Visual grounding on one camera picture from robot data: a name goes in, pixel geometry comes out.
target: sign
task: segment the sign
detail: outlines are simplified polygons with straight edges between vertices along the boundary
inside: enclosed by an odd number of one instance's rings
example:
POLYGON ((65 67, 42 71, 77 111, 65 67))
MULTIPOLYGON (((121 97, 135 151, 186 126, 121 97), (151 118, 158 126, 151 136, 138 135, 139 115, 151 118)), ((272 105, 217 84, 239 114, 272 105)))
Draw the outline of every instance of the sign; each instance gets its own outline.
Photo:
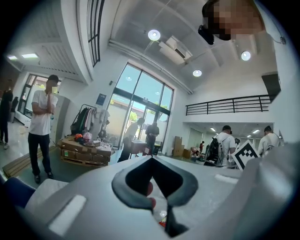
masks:
POLYGON ((106 98, 106 95, 104 95, 104 94, 99 94, 98 99, 97 99, 97 101, 96 101, 96 104, 102 106, 102 105, 104 104, 105 98, 106 98))
POLYGON ((235 163, 241 171, 244 170, 246 163, 253 158, 259 158, 259 154, 256 149, 253 147, 252 143, 247 140, 244 144, 235 151, 232 155, 235 163))

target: recessed light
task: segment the recessed light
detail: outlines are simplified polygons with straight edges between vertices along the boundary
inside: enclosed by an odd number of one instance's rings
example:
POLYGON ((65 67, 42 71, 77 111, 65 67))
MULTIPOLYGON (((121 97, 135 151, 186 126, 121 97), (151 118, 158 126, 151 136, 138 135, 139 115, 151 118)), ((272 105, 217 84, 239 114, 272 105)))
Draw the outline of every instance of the recessed light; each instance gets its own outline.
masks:
POLYGON ((23 54, 22 57, 24 58, 38 58, 35 53, 23 54))
POLYGON ((243 59, 244 61, 248 61, 250 58, 251 58, 251 54, 250 54, 248 51, 244 51, 244 52, 242 53, 242 59, 243 59))
POLYGON ((193 75, 194 75, 195 77, 200 77, 200 76, 202 75, 202 72, 201 72, 201 70, 197 69, 197 70, 195 70, 195 71, 193 72, 193 75))
POLYGON ((17 59, 16 56, 9 56, 8 58, 11 59, 11 60, 16 60, 17 59))
POLYGON ((148 37, 150 38, 151 41, 157 41, 160 39, 160 32, 153 29, 148 32, 148 37))

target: black pants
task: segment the black pants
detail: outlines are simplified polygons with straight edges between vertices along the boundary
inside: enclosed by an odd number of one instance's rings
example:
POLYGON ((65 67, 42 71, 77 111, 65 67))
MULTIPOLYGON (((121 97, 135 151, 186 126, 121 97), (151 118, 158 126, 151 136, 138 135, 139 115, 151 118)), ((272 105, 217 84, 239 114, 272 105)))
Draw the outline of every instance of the black pants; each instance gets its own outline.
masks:
POLYGON ((3 136, 5 137, 5 142, 8 143, 8 116, 0 116, 0 139, 3 141, 3 136))
POLYGON ((50 137, 49 134, 40 136, 35 134, 28 134, 28 146, 29 146, 29 155, 32 166, 32 172, 35 176, 40 174, 38 167, 38 145, 41 148, 43 154, 43 165, 46 173, 51 172, 50 167, 50 157, 49 157, 49 143, 50 137))
POLYGON ((131 150, 130 149, 130 147, 131 147, 130 140, 128 138, 125 138, 123 140, 123 144, 124 144, 124 148, 123 148, 121 156, 118 160, 118 163, 122 162, 122 161, 125 161, 125 160, 128 160, 129 156, 130 156, 130 150, 131 150))

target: tree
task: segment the tree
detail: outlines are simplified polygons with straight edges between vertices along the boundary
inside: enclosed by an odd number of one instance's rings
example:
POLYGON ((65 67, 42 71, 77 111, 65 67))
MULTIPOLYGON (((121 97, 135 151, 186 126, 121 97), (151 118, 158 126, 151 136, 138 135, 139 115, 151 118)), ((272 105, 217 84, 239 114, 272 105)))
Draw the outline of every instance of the tree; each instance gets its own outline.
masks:
MULTIPOLYGON (((161 107, 168 110, 168 106, 167 105, 162 105, 161 107)), ((148 110, 147 112, 155 115, 155 112, 153 110, 148 110)), ((158 114, 158 120, 160 119, 160 117, 162 115, 163 115, 163 113, 159 112, 159 114, 158 114)))
POLYGON ((135 112, 130 112, 129 119, 132 122, 136 122, 137 121, 137 114, 135 112))

